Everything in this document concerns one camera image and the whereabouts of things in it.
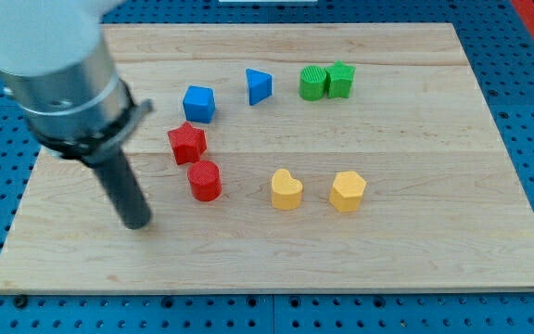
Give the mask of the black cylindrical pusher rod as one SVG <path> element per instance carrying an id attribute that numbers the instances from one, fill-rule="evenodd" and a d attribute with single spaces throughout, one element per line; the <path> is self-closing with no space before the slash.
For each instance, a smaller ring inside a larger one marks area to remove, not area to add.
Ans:
<path id="1" fill-rule="evenodd" d="M 152 212 L 121 148 L 83 158 L 108 196 L 122 224 L 131 230 L 145 227 Z"/>

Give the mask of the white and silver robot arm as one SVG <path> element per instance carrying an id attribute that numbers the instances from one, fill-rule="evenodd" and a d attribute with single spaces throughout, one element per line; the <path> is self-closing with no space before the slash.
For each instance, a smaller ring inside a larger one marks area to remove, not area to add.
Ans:
<path id="1" fill-rule="evenodd" d="M 118 74 L 102 17 L 120 0 L 0 0 L 0 78 L 37 141 L 91 168 L 123 224 L 151 210 L 121 146 L 152 111 Z"/>

